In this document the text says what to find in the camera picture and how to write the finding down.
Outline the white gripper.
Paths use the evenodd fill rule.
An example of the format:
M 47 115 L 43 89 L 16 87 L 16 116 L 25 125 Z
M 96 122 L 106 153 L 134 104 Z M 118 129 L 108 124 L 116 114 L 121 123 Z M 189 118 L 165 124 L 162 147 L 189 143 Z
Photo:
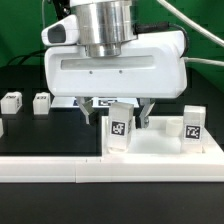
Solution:
M 149 126 L 155 100 L 176 98 L 187 86 L 180 31 L 140 34 L 121 45 L 115 57 L 93 58 L 78 43 L 78 19 L 71 15 L 41 33 L 48 47 L 44 56 L 47 86 L 58 97 L 77 97 L 86 123 L 93 125 L 96 111 L 91 97 L 141 98 L 139 128 Z

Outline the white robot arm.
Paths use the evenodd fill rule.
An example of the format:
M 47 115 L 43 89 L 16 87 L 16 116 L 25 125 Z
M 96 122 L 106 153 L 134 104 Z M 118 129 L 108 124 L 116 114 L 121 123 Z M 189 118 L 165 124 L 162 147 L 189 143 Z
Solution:
M 43 29 L 45 74 L 55 96 L 75 97 L 90 124 L 93 97 L 138 98 L 145 128 L 154 101 L 187 86 L 186 31 L 168 22 L 140 25 L 134 0 L 67 0 L 70 14 Z

